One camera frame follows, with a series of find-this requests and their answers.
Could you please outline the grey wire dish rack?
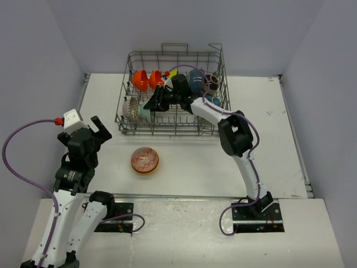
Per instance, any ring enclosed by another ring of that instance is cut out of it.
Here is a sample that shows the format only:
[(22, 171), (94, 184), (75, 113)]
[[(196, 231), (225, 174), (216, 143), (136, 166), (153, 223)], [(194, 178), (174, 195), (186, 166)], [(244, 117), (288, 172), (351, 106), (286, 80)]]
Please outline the grey wire dish rack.
[[(214, 96), (220, 101), (222, 108), (230, 110), (230, 97), (226, 78), (223, 46), (210, 43), (205, 50), (194, 51), (188, 44), (164, 43), (157, 51), (132, 51), (127, 56), (127, 63), (120, 89), (115, 122), (123, 135), (147, 136), (218, 136), (218, 129), (209, 121), (185, 111), (185, 101), (196, 96), (184, 89), (183, 93), (174, 89), (171, 79), (165, 73), (187, 76), (189, 71), (200, 69), (210, 78), (214, 86)], [(134, 75), (144, 70), (147, 77), (160, 71), (165, 85), (155, 93), (152, 88), (141, 91), (132, 83)], [(122, 111), (125, 101), (134, 98), (138, 104), (154, 98), (164, 105), (164, 109), (156, 112), (155, 119), (127, 119)]]

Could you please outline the mint green bowl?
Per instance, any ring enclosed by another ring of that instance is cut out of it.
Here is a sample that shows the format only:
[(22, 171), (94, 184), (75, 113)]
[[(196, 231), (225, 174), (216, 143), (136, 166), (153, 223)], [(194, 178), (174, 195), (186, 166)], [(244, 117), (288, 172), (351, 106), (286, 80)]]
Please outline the mint green bowl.
[(142, 122), (153, 123), (155, 121), (156, 113), (150, 109), (144, 109), (144, 106), (148, 103), (148, 100), (144, 101), (139, 107), (139, 117)]

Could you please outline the brown patterned white bowl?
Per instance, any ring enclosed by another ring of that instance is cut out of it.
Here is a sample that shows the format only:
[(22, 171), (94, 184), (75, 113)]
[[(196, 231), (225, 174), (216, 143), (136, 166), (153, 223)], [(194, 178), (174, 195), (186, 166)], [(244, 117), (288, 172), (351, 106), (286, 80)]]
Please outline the brown patterned white bowl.
[(136, 98), (127, 99), (122, 107), (123, 117), (130, 122), (139, 122), (139, 103)]

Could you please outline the lime green bowl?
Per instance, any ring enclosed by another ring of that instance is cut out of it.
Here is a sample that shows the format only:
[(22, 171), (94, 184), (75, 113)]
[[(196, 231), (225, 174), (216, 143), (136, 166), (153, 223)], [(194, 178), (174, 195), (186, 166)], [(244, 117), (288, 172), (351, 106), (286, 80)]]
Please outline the lime green bowl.
[(177, 75), (179, 73), (179, 71), (177, 69), (174, 69), (172, 71), (170, 71), (170, 74), (169, 74), (169, 78), (171, 79), (173, 76)]

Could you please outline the yellow ribbed bowl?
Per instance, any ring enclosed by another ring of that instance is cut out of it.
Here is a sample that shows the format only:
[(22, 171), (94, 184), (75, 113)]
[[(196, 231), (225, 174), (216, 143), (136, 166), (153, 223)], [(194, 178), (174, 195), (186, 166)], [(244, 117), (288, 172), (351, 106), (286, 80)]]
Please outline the yellow ribbed bowl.
[(155, 172), (158, 167), (159, 167), (159, 165), (156, 165), (155, 167), (149, 169), (148, 171), (140, 171), (139, 169), (136, 169), (134, 167), (132, 167), (132, 169), (139, 175), (149, 175), (149, 174)]

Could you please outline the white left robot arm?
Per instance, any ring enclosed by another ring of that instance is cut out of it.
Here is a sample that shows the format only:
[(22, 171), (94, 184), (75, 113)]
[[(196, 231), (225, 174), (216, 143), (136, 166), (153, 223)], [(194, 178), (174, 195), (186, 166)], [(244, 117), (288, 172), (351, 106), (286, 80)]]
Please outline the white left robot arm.
[(21, 267), (79, 267), (79, 255), (90, 235), (101, 220), (115, 215), (113, 195), (96, 191), (90, 196), (80, 221), (73, 225), (99, 164), (101, 145), (112, 138), (98, 116), (92, 117), (91, 121), (98, 131), (84, 124), (75, 112), (60, 120), (64, 130), (57, 138), (67, 152), (55, 174), (51, 218), (36, 252), (31, 259), (21, 263)]

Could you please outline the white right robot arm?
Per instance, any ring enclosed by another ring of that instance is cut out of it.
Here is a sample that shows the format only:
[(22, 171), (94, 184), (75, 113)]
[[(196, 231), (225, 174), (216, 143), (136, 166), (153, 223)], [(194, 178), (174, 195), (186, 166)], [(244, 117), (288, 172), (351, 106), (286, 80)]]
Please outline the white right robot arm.
[(253, 151), (260, 143), (257, 129), (241, 111), (231, 112), (209, 101), (208, 92), (194, 95), (183, 74), (173, 76), (171, 84), (171, 87), (158, 85), (144, 109), (165, 112), (176, 104), (216, 126), (221, 147), (237, 164), (247, 191), (248, 202), (235, 206), (242, 207), (254, 219), (262, 219), (268, 214), (273, 198), (264, 188), (254, 164)]

